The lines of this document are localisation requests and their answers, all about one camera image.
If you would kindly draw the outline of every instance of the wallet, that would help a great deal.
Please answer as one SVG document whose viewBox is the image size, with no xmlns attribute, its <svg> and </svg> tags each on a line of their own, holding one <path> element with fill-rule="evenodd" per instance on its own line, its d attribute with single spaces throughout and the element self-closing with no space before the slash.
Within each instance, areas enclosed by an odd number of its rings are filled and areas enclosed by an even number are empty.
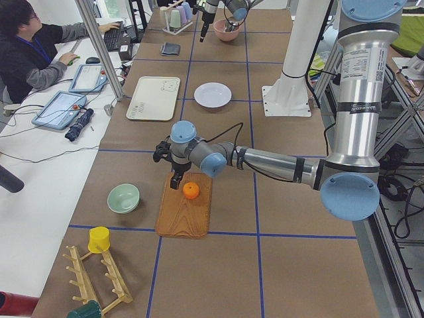
<svg viewBox="0 0 424 318">
<path fill-rule="evenodd" d="M 180 55 L 180 48 L 181 46 L 179 44 L 165 42 L 160 47 L 160 53 L 163 56 L 176 56 Z"/>
</svg>

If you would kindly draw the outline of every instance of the tablet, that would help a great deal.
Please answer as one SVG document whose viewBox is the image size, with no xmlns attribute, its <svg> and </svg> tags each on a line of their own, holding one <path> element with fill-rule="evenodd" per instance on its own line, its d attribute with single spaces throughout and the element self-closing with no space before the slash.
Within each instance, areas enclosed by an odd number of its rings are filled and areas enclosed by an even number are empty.
<svg viewBox="0 0 424 318">
<path fill-rule="evenodd" d="M 69 91 L 71 93 L 99 93 L 106 84 L 107 77 L 101 64 L 78 66 Z"/>
<path fill-rule="evenodd" d="M 58 91 L 31 121 L 34 125 L 62 130 L 78 115 L 87 97 L 68 91 Z"/>
</svg>

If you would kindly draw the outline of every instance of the orange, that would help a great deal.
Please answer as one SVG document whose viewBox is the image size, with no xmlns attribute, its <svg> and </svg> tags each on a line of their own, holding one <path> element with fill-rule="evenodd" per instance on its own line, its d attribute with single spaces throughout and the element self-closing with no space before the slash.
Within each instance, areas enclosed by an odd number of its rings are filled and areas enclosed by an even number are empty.
<svg viewBox="0 0 424 318">
<path fill-rule="evenodd" d="M 183 187 L 183 194 L 187 199 L 195 199 L 199 196 L 200 188 L 195 182 L 187 182 Z"/>
</svg>

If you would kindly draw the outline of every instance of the man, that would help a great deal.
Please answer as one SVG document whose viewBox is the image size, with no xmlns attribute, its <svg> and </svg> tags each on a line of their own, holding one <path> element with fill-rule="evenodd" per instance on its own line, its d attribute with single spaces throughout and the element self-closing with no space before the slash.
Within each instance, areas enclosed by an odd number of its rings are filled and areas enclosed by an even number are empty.
<svg viewBox="0 0 424 318">
<path fill-rule="evenodd" d="M 119 28 L 116 23 L 99 26 L 101 32 Z M 33 89 L 45 89 L 60 79 L 77 58 L 63 54 L 52 62 L 57 43 L 87 36 L 83 23 L 57 26 L 42 24 L 27 0 L 0 0 L 0 76 L 13 103 L 21 103 Z"/>
</svg>

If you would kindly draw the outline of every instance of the robot label sticker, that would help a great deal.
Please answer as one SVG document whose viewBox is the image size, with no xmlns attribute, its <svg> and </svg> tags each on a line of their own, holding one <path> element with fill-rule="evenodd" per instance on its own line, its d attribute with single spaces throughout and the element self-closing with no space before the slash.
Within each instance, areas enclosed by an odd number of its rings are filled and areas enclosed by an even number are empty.
<svg viewBox="0 0 424 318">
<path fill-rule="evenodd" d="M 337 111 L 348 111 L 350 114 L 360 113 L 380 113 L 382 111 L 382 104 L 379 101 L 373 103 L 337 103 Z"/>
<path fill-rule="evenodd" d="M 341 81 L 367 80 L 371 49 L 346 52 L 343 56 Z"/>
<path fill-rule="evenodd" d="M 383 83 L 386 58 L 386 48 L 364 48 L 345 53 L 341 81 L 367 80 Z"/>
</svg>

